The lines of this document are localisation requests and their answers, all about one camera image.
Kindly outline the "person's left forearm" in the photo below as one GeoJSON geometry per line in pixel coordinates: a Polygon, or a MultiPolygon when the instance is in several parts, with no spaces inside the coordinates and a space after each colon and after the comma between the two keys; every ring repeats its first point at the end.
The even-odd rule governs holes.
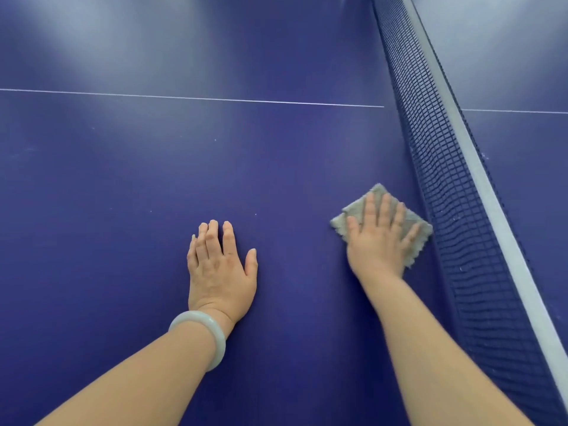
{"type": "Polygon", "coordinates": [[[35,426],[178,426],[215,353],[185,322],[89,384],[35,426]]]}

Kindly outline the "grey cleaning cloth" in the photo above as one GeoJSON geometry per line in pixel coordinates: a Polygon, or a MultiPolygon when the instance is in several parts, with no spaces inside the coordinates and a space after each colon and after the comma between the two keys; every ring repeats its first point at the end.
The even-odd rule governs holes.
{"type": "MultiPolygon", "coordinates": [[[[387,191],[385,186],[380,183],[373,185],[369,192],[373,194],[376,210],[379,211],[383,196],[386,194],[390,195],[390,193],[387,191]]],[[[341,210],[340,214],[330,220],[331,227],[345,242],[349,239],[347,218],[349,216],[353,216],[360,226],[364,221],[366,196],[367,193],[363,194],[359,199],[345,206],[341,210]]],[[[404,267],[410,269],[414,265],[416,258],[422,252],[424,245],[433,234],[433,227],[429,222],[425,221],[418,214],[408,208],[406,209],[404,217],[404,222],[401,225],[401,239],[407,237],[408,233],[414,226],[418,225],[420,227],[418,234],[408,247],[404,258],[404,267]]]]}

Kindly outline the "blue table tennis net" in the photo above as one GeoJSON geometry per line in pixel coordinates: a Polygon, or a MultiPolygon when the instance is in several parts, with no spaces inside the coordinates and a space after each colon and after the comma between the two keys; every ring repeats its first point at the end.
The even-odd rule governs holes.
{"type": "Polygon", "coordinates": [[[371,0],[460,346],[536,426],[568,426],[568,354],[412,0],[371,0]]]}

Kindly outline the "person's right hand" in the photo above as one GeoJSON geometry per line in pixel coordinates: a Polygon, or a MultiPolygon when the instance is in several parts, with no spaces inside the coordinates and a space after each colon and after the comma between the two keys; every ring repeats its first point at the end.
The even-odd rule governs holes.
{"type": "Polygon", "coordinates": [[[347,243],[351,270],[363,285],[387,279],[402,279],[406,252],[401,250],[401,225],[406,207],[398,203],[390,228],[378,228],[378,211],[371,192],[367,193],[364,221],[356,241],[347,243]]]}

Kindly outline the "pale green jade bangle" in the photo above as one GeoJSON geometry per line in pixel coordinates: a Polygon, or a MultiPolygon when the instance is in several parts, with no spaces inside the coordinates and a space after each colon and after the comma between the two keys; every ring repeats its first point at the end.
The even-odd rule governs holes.
{"type": "Polygon", "coordinates": [[[214,370],[223,360],[226,351],[226,337],[223,329],[209,314],[201,311],[186,311],[174,318],[170,323],[168,332],[172,332],[177,326],[185,322],[195,322],[204,326],[215,341],[215,353],[209,363],[207,372],[214,370]]]}

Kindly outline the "person's right forearm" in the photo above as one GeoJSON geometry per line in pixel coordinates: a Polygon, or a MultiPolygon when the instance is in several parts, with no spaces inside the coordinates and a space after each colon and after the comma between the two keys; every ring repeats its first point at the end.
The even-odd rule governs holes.
{"type": "Polygon", "coordinates": [[[357,273],[382,325],[412,426],[535,426],[391,272],[357,273]]]}

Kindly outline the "person's left hand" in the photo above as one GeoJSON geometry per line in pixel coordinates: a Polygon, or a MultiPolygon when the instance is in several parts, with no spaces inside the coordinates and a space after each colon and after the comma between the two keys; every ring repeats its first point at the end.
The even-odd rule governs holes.
{"type": "Polygon", "coordinates": [[[188,309],[209,314],[225,333],[230,333],[251,308],[257,292],[257,279],[248,279],[245,275],[245,261],[241,262],[238,256],[235,230],[228,221],[218,222],[223,255],[208,257],[205,244],[208,223],[201,223],[196,235],[198,267],[189,272],[188,309]]]}

